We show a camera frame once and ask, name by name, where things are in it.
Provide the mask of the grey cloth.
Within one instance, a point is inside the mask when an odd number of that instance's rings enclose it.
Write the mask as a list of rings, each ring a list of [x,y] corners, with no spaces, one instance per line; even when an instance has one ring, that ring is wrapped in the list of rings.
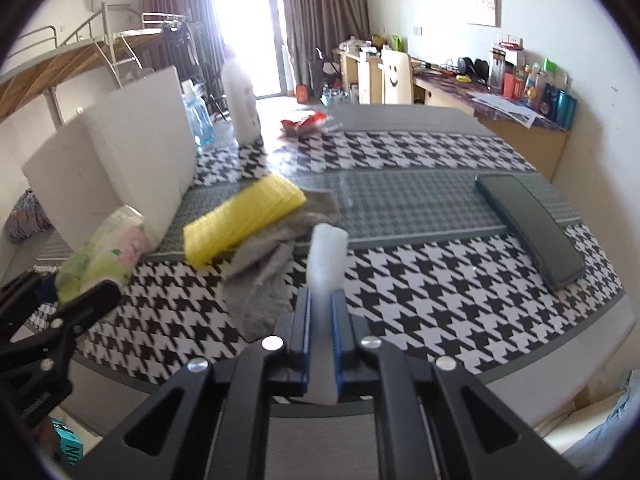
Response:
[[[292,311],[285,278],[296,242],[318,224],[335,224],[340,218],[330,191],[304,194],[303,206],[243,242],[224,272],[222,299],[247,342],[270,335],[277,320]]]

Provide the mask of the green tissue pack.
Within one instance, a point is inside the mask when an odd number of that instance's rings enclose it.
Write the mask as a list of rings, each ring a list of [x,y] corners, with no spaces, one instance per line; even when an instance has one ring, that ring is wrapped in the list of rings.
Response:
[[[145,248],[142,214],[130,206],[119,207],[58,269],[55,278],[58,303],[69,304],[102,282],[123,289]]]

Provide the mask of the plaid blue quilt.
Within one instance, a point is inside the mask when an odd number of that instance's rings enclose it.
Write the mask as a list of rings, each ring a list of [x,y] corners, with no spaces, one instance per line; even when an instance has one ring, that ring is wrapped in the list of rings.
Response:
[[[6,219],[4,235],[12,243],[21,243],[52,228],[34,191],[28,188],[17,200]]]

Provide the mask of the yellow foam net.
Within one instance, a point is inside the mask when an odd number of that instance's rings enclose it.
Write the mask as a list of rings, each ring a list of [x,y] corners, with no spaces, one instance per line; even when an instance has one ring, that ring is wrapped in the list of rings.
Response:
[[[186,262],[194,268],[206,266],[306,203],[297,185],[268,174],[183,228]]]

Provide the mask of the houndstooth tablecloth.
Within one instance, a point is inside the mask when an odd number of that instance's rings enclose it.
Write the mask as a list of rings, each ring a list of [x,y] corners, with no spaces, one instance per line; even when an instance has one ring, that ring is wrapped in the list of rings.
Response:
[[[634,306],[588,226],[560,193],[493,134],[337,124],[299,139],[196,152],[193,182],[165,237],[140,263],[112,322],[93,326],[81,362],[153,390],[191,356],[245,346],[222,299],[229,260],[186,263],[182,230],[268,174],[328,190],[348,233],[349,309],[409,356],[452,356],[538,422],[620,348]],[[477,193],[479,174],[517,178],[586,263],[552,292],[520,241]]]

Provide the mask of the white styrofoam box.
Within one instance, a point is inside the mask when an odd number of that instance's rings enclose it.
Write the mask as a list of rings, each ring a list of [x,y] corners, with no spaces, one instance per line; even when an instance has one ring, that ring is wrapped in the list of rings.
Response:
[[[77,249],[121,206],[142,214],[149,250],[190,188],[196,147],[169,67],[115,90],[68,122],[22,171],[58,235]]]

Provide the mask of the red snack packet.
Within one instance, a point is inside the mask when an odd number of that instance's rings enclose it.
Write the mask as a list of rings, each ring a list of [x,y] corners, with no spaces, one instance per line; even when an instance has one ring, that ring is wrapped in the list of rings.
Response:
[[[306,136],[306,134],[319,131],[327,119],[328,115],[326,113],[314,112],[297,122],[283,119],[281,128],[284,135],[288,138],[292,138],[293,136]]]

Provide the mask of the blue spray bottle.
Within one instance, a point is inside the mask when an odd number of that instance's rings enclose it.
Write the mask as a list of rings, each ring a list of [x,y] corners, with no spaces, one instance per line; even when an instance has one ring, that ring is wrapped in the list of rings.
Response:
[[[196,148],[201,152],[214,142],[214,128],[204,100],[195,92],[190,79],[181,83],[182,99]]]

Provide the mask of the black smartphone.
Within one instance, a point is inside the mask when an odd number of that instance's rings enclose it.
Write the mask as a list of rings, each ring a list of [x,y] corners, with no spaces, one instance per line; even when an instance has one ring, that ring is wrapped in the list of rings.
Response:
[[[586,274],[582,254],[517,178],[479,174],[475,188],[527,250],[548,289],[557,292]]]

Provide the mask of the white red pump bottle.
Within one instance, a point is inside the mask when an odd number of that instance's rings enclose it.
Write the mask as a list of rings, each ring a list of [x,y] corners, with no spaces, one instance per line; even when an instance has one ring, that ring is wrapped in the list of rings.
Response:
[[[257,99],[253,85],[236,58],[228,58],[221,70],[235,139],[240,145],[253,145],[262,137]]]

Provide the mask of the metal bunk bed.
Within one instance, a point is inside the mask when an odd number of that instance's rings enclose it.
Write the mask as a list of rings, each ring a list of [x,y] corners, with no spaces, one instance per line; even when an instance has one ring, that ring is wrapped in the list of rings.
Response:
[[[58,40],[58,33],[52,25],[39,27],[18,37],[19,40],[24,41],[44,32],[50,34],[11,52],[10,58],[15,58],[47,42],[53,44],[53,48],[14,66],[1,75],[1,118],[3,120],[11,117],[34,99],[45,96],[55,125],[62,125],[63,115],[56,96],[58,86],[100,67],[107,70],[114,81],[100,52],[100,47],[103,46],[103,32],[102,21],[96,16],[98,12],[93,12],[62,41]],[[117,30],[146,28],[156,32],[154,39],[137,50],[143,67],[140,78],[136,79],[138,80],[154,72],[150,66],[143,64],[142,53],[160,38],[169,40],[171,35],[183,35],[188,32],[188,22],[182,15],[136,12],[137,18],[130,18],[124,11],[112,12],[112,24]]]

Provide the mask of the orange small box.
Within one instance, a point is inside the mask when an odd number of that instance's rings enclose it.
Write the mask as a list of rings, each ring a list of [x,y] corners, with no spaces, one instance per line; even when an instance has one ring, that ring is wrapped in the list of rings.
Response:
[[[307,104],[309,102],[309,90],[306,84],[298,84],[296,86],[295,97],[298,104]]]

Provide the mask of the smiley wooden chair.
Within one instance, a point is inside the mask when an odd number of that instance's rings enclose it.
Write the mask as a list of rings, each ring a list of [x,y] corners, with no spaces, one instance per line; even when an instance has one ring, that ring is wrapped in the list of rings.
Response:
[[[411,105],[413,103],[413,73],[407,53],[384,49],[381,52],[383,103]]]

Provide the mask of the wooden desk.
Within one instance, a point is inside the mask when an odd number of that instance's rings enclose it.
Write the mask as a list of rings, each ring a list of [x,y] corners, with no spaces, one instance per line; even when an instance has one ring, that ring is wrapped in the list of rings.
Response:
[[[462,84],[439,70],[424,70],[411,56],[413,103],[384,104],[381,55],[336,51],[334,58],[340,62],[343,88],[359,91],[358,102],[346,106],[355,114],[358,125],[406,130],[424,130],[433,125],[439,131],[493,133],[547,179],[553,178],[570,134],[548,119],[537,119],[527,129],[498,110],[473,102],[470,93],[489,93],[485,87]]]

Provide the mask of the white paper on desk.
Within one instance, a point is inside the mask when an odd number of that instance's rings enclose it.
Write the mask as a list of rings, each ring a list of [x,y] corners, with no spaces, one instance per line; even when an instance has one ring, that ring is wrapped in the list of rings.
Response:
[[[505,99],[503,96],[496,96],[492,93],[474,91],[470,93],[472,101],[480,103],[488,107],[498,110],[499,112],[514,119],[520,125],[527,129],[533,127],[534,122],[537,119],[542,119],[542,116],[531,110],[527,106],[516,104],[510,100]]]

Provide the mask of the metal bed ladder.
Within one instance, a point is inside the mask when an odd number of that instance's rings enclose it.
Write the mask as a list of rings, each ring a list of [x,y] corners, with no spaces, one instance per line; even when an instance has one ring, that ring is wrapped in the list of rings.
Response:
[[[103,1],[96,16],[102,21],[102,44],[100,52],[104,63],[111,72],[117,88],[140,78],[143,70],[137,50],[156,37],[153,29],[138,28],[117,30],[112,24],[112,12],[124,11],[130,18],[137,18],[137,12],[127,3]]]

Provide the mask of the black headphones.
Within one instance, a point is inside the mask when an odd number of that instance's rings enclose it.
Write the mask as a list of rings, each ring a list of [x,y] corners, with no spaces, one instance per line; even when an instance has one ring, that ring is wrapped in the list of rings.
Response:
[[[480,84],[486,84],[489,78],[489,64],[480,58],[475,60],[467,56],[458,58],[458,74],[467,76]]]

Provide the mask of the brown left curtain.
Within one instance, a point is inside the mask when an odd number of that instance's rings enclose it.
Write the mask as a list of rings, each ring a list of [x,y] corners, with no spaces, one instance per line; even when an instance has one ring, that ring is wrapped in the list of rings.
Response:
[[[145,66],[158,72],[169,66],[175,66],[180,80],[201,77],[207,93],[222,96],[220,72],[226,56],[214,12],[213,0],[141,0],[142,10],[151,13],[176,14],[186,17],[188,32],[193,36],[198,67],[189,65],[190,56],[186,46],[176,46],[168,39],[154,41],[148,50],[142,53]]]

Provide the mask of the brown curtain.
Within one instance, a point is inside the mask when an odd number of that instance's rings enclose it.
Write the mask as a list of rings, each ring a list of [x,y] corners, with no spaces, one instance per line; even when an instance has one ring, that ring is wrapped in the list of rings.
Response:
[[[176,46],[168,39],[154,41],[148,50],[142,53],[145,66],[158,72],[169,66],[175,66],[180,80],[201,77],[207,93],[222,96],[220,72],[226,56],[214,12],[213,0],[141,0],[142,10],[151,13],[176,14],[186,17],[188,32],[193,36],[198,67],[189,65],[190,56],[186,46]]]
[[[368,0],[283,0],[286,42],[296,84],[308,86],[316,51],[330,53],[370,34]]]

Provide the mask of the blue cylinder bottle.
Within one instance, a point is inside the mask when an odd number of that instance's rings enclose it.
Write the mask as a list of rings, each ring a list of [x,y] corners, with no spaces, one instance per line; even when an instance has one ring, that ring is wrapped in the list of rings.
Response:
[[[574,96],[566,90],[560,90],[556,99],[554,122],[563,130],[570,131],[573,127],[576,108],[577,100]]]

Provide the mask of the brown right curtain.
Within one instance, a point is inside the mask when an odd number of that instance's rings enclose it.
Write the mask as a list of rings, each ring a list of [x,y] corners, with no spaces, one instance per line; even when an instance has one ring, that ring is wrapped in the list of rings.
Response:
[[[330,53],[370,34],[368,0],[283,0],[286,42],[296,84],[308,86],[316,51]]]

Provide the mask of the glass balcony door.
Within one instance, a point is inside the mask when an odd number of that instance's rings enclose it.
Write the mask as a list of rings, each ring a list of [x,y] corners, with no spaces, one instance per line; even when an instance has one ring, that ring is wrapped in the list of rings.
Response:
[[[281,0],[213,0],[224,44],[259,99],[288,92]]]

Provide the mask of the cartoon wall poster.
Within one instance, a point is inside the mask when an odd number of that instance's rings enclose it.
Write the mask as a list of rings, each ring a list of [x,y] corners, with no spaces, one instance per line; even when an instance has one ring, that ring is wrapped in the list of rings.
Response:
[[[468,23],[497,28],[500,25],[500,0],[469,0]]]

